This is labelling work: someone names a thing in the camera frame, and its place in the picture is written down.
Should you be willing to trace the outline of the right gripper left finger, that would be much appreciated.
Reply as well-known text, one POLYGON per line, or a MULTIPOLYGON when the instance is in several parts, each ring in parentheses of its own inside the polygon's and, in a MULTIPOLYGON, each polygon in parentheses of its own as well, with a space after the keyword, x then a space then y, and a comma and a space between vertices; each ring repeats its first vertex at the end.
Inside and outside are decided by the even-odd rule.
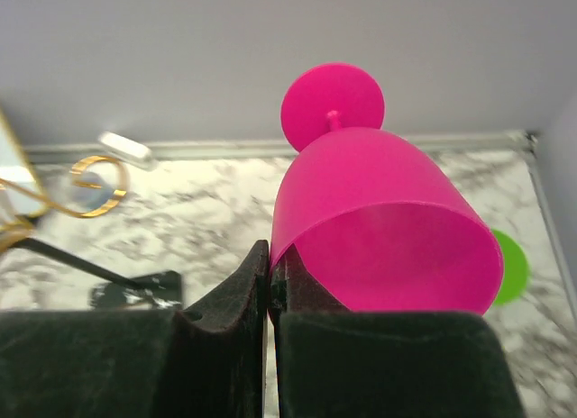
POLYGON ((4 312, 4 417, 260 417, 269 246, 184 310, 4 312))

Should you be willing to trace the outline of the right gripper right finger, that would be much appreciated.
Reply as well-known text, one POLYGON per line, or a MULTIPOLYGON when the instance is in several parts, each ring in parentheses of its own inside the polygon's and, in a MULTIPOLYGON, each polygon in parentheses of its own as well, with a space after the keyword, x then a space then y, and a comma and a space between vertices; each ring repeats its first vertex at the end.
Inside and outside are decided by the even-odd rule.
POLYGON ((495 332, 470 313, 355 313, 290 247, 270 271, 283 417, 522 417, 495 332))

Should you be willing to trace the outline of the magenta wine glass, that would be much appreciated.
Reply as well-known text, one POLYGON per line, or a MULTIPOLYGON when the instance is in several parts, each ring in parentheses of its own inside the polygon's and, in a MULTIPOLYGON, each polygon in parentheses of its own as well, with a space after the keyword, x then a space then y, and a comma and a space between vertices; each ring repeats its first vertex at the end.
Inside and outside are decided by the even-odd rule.
POLYGON ((385 112, 379 84, 350 64, 290 86, 280 123, 297 156, 276 197, 270 263, 295 249, 355 312, 484 314, 503 278, 499 244, 422 150, 383 129, 385 112))

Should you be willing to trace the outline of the green wine glass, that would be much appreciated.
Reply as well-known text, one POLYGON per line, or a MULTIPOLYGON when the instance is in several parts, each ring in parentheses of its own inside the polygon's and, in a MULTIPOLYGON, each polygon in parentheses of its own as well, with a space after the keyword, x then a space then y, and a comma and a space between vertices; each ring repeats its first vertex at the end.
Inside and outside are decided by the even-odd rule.
POLYGON ((506 233, 492 229, 503 258, 503 278, 494 305, 505 305, 519 299, 527 289, 530 267, 522 247, 506 233))

